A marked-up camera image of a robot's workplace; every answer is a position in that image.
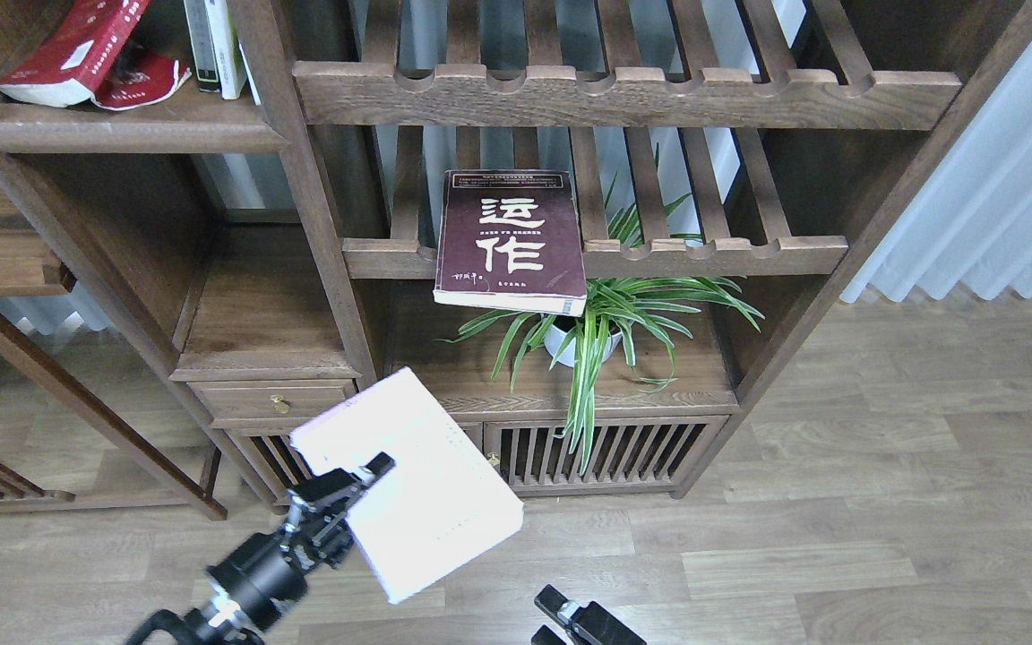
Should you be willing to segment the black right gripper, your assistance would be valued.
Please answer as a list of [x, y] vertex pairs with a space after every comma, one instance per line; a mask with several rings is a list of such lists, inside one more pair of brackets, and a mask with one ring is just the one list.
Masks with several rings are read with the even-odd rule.
[[554, 585], [545, 585], [534, 596], [534, 605], [565, 630], [572, 644], [647, 644], [599, 603], [579, 605]]

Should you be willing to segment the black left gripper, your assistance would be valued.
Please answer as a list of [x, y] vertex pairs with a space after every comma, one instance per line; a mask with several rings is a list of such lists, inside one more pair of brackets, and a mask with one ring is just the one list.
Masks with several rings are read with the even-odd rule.
[[214, 595], [206, 605], [206, 632], [266, 632], [307, 595], [307, 575], [328, 565], [338, 568], [355, 538], [347, 514], [367, 490], [396, 467], [378, 452], [364, 467], [333, 469], [289, 491], [284, 523], [273, 533], [255, 533], [221, 563], [206, 571]]

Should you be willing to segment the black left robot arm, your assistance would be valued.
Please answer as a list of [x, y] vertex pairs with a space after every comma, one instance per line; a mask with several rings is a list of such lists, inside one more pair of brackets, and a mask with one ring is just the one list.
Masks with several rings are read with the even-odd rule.
[[128, 644], [143, 644], [153, 632], [171, 634], [178, 644], [261, 644], [307, 595], [307, 575], [323, 565], [336, 569], [353, 536], [348, 511], [396, 465], [384, 452], [356, 472], [333, 469], [289, 489], [289, 512], [273, 533], [255, 533], [221, 563], [206, 569], [209, 603], [185, 616], [161, 609], [135, 628]]

